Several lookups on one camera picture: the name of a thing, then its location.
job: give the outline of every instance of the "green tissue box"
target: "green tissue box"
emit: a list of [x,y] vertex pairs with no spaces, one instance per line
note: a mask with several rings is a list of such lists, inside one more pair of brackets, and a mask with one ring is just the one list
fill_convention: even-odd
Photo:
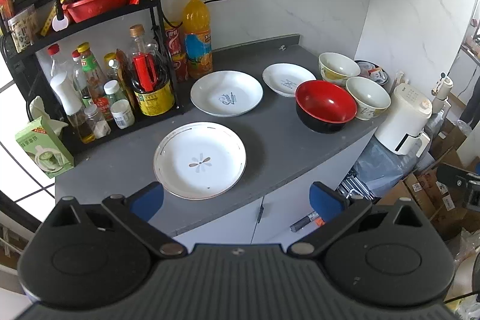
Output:
[[30,122],[15,140],[49,178],[74,167],[74,157],[43,117]]

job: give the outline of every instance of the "red basket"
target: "red basket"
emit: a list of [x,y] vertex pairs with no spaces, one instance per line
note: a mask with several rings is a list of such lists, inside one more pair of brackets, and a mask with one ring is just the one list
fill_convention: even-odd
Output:
[[125,6],[128,0],[81,0],[64,4],[63,10],[68,10],[75,22],[82,22],[93,16]]

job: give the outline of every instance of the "white kitchen appliance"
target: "white kitchen appliance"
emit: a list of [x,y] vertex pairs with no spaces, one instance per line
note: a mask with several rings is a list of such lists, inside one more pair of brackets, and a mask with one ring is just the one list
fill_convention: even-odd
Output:
[[378,127],[375,137],[397,155],[406,155],[421,141],[417,156],[420,156],[430,142],[423,127],[431,116],[431,102],[409,84],[399,84],[392,96],[392,104],[385,121]]

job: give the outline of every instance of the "stacked plates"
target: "stacked plates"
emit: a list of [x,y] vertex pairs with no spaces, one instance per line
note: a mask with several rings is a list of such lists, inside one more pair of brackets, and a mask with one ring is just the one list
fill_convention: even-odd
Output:
[[263,70],[263,81],[283,97],[294,98],[297,87],[307,80],[316,80],[308,69],[296,64],[277,63]]
[[208,199],[233,187],[245,163],[245,147],[233,131],[212,122],[195,122],[160,142],[154,172],[166,191],[185,199]]
[[263,97],[261,84],[238,71],[218,71],[195,82],[190,99],[201,111],[216,117],[235,117],[253,109]]

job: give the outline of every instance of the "orange soda bottle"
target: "orange soda bottle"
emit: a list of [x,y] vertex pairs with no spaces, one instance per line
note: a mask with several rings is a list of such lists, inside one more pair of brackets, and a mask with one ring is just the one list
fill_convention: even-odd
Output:
[[213,70],[210,12],[201,0],[190,0],[183,9],[183,28],[189,75],[199,79]]

